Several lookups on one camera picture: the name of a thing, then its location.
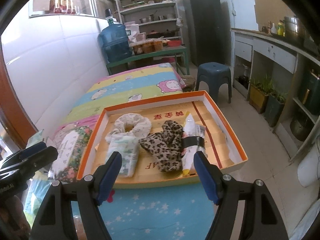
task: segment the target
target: white bucket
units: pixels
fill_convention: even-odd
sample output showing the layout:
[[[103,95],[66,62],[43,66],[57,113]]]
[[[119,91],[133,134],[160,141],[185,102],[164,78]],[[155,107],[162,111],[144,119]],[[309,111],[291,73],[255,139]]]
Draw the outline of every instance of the white bucket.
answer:
[[[308,187],[320,179],[320,136],[298,166],[298,179],[303,187]]]

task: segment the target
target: blue star print fabric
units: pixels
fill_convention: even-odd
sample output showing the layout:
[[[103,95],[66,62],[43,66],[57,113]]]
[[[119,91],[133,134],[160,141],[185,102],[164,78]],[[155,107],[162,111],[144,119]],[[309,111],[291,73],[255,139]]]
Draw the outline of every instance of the blue star print fabric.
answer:
[[[72,209],[79,215],[77,202]],[[202,240],[214,218],[201,183],[116,189],[99,210],[113,240]]]

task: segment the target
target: red bowl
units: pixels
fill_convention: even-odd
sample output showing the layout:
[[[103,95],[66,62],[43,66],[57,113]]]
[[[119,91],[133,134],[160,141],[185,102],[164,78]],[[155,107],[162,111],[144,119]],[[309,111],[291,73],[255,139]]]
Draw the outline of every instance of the red bowl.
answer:
[[[167,44],[170,47],[177,47],[177,46],[180,46],[182,44],[182,41],[168,41]]]

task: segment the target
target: tiled floor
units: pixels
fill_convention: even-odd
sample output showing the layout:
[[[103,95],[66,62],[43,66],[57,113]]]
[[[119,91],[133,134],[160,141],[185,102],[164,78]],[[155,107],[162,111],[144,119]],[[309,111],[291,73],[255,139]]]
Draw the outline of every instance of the tiled floor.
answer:
[[[197,67],[190,65],[190,74],[196,78],[196,73]],[[208,86],[201,82],[199,90],[208,91]],[[319,183],[316,182],[307,188],[300,185],[297,167],[301,159],[289,163],[286,150],[272,133],[263,115],[258,114],[236,89],[232,89],[231,104],[228,104],[228,86],[222,85],[218,106],[249,157],[243,168],[231,175],[241,181],[253,182],[262,179],[266,183],[290,236],[305,212],[317,200]],[[241,201],[232,240],[238,239],[243,209],[244,201]]]

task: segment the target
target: green plant pot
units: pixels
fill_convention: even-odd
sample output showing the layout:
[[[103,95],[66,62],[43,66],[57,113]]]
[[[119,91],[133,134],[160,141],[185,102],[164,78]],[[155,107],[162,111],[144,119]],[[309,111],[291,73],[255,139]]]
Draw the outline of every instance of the green plant pot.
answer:
[[[250,85],[249,104],[252,105],[259,114],[262,114],[265,111],[268,97],[269,95],[266,95],[254,85]]]
[[[269,97],[266,111],[264,113],[264,118],[266,119],[270,127],[274,127],[277,124],[283,107],[284,103],[280,103],[273,96]]]

